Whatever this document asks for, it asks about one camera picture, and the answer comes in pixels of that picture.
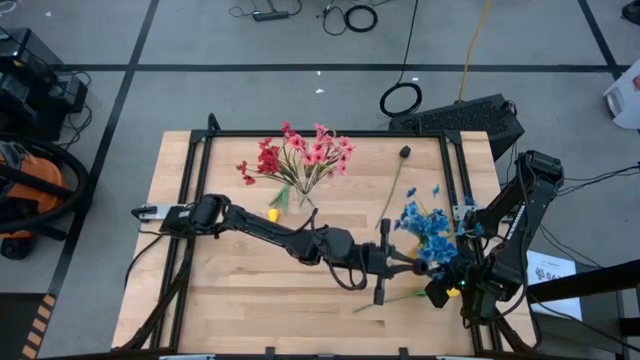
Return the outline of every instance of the flower stem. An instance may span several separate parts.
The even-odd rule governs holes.
[[[393,179],[393,185],[391,185],[391,192],[389,192],[389,197],[387,198],[387,203],[384,205],[384,208],[382,209],[382,214],[380,214],[380,218],[376,222],[375,229],[377,229],[378,226],[380,226],[380,222],[382,221],[382,218],[384,217],[384,213],[387,212],[387,208],[389,207],[389,203],[391,202],[391,197],[393,196],[393,192],[396,189],[396,183],[398,182],[398,177],[400,177],[400,169],[402,169],[402,165],[404,164],[404,159],[405,158],[400,158],[400,165],[398,165],[398,171],[396,171],[396,177]]]

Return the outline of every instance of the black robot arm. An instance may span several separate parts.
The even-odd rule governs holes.
[[[462,292],[461,315],[474,324],[487,324],[496,318],[497,301],[509,301],[526,281],[526,251],[536,230],[564,182],[560,160],[536,151],[521,153],[515,162],[516,176],[485,209],[468,211],[463,220],[467,231],[483,229],[487,240],[498,235],[500,221],[514,208],[516,217],[502,242],[478,262],[475,254],[460,251],[443,276],[427,286],[435,306],[442,307],[446,289]],[[471,239],[463,235],[465,244]]]
[[[377,276],[374,303],[384,303],[384,280],[395,274],[412,271],[416,275],[427,273],[427,264],[420,259],[411,259],[396,251],[389,244],[391,222],[385,219],[380,227],[380,244],[356,244],[351,233],[345,229],[329,226],[316,228],[317,209],[298,229],[273,223],[233,205],[224,195],[207,194],[193,207],[172,207],[160,231],[175,237],[214,235],[225,231],[241,231],[284,248],[287,253],[304,265],[318,265],[324,261],[336,282],[346,290],[363,290],[367,286],[367,274]],[[404,262],[388,266],[389,258]],[[336,275],[334,268],[349,270],[350,285]],[[352,271],[362,273],[358,283],[353,281]]]

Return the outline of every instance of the yellow cable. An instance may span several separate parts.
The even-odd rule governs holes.
[[[476,27],[476,33],[473,34],[473,40],[471,40],[471,45],[469,46],[469,50],[467,50],[467,62],[464,64],[464,73],[462,75],[462,84],[460,85],[460,93],[458,94],[458,101],[462,101],[462,94],[464,93],[464,86],[467,82],[467,71],[469,70],[469,62],[471,61],[471,53],[473,52],[473,46],[476,44],[476,39],[478,38],[478,33],[480,33],[480,28],[482,24],[484,24],[484,20],[487,18],[487,14],[489,14],[489,8],[491,7],[491,0],[487,0],[487,3],[484,5],[484,10],[482,10],[482,17],[480,17],[480,22]]]

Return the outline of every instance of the black metal frame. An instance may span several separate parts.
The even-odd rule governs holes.
[[[198,173],[198,180],[196,184],[196,193],[195,200],[200,198],[203,195],[204,184],[206,181],[206,174],[208,172],[209,158],[211,153],[211,144],[215,137],[279,137],[282,136],[281,132],[277,130],[221,130],[218,125],[213,114],[209,115],[209,127],[206,130],[192,130],[191,136],[189,138],[189,147],[187,150],[187,157],[185,160],[185,168],[182,175],[182,183],[180,186],[180,193],[178,195],[179,203],[187,202],[187,190],[189,188],[192,172],[193,172],[193,164],[196,155],[196,147],[200,141],[204,140],[204,149],[202,153],[202,160],[200,163],[200,169]],[[315,136],[315,131],[298,131],[298,133],[303,137],[313,137]],[[338,131],[338,135],[349,136],[353,138],[358,137],[385,137],[385,138],[434,138],[438,139],[440,144],[440,152],[442,156],[442,164],[443,171],[445,176],[445,182],[447,186],[447,196],[449,199],[449,204],[451,207],[451,211],[453,212],[453,207],[458,205],[458,199],[456,195],[455,183],[453,180],[453,171],[451,168],[451,161],[449,157],[449,149],[448,149],[448,141],[450,141],[456,152],[456,159],[458,162],[458,169],[460,172],[460,179],[462,184],[462,191],[465,199],[465,203],[467,205],[474,204],[473,195],[471,190],[471,183],[469,180],[469,173],[467,170],[466,160],[464,156],[464,151],[462,148],[462,139],[460,136],[460,132],[458,131],[437,131],[437,132],[424,132],[418,131],[416,132],[389,132],[389,131],[367,131],[367,130],[354,130],[354,131]],[[454,221],[454,227],[457,227],[458,221]],[[173,272],[175,268],[175,261],[178,252],[178,243],[179,239],[172,238],[169,246],[169,251],[167,253],[167,261],[165,264],[163,280],[162,280],[162,288],[160,292],[160,298],[162,298],[167,291],[169,290],[169,286],[172,282]],[[175,350],[178,349],[178,345],[180,342],[180,333],[182,327],[182,319],[184,318],[184,310],[186,305],[186,295],[188,290],[188,277],[190,275],[190,265],[193,259],[194,247],[195,247],[195,238],[189,238],[186,240],[186,249],[183,257],[183,261],[185,261],[189,270],[186,273],[186,280],[182,282],[181,288],[178,292],[178,298],[176,301],[176,310],[175,317],[171,327],[171,335],[170,335],[170,343],[169,348]],[[482,260],[482,245],[479,241],[475,241],[473,243],[474,250],[478,254],[478,260]],[[163,331],[163,323],[164,316],[158,321],[156,325],[150,342],[150,348],[159,348],[160,338],[162,337]],[[492,324],[489,326],[489,334],[491,338],[491,345],[493,350],[487,350],[484,348],[482,343],[482,336],[480,333],[480,326],[473,325],[470,328],[471,331],[471,339],[473,343],[473,349],[476,355],[488,354],[487,351],[492,353],[492,356],[495,356],[493,352],[501,353],[503,356],[507,356],[509,358],[516,357],[516,353],[511,352],[503,352],[502,340],[499,334],[499,328],[496,324]],[[249,354],[233,354],[233,355],[220,355],[216,354],[216,359],[225,359],[229,358],[256,358],[256,359],[276,359],[275,349],[268,347],[265,350],[265,354],[261,355],[249,355]],[[284,358],[317,358],[317,355],[278,355],[278,359]],[[406,348],[399,349],[399,356],[339,356],[339,358],[349,358],[349,359],[435,359],[433,356],[413,356],[409,355],[408,350]]]

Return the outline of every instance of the white paper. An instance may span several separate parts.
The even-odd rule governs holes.
[[[535,285],[545,281],[576,274],[576,264],[571,260],[557,258],[555,256],[545,255],[535,251],[527,251],[527,260],[529,261],[529,267],[527,268],[529,285]],[[548,301],[542,304],[555,311],[571,315],[582,321],[580,298]],[[531,309],[539,314],[561,317],[542,308],[542,306],[538,304],[532,304]]]

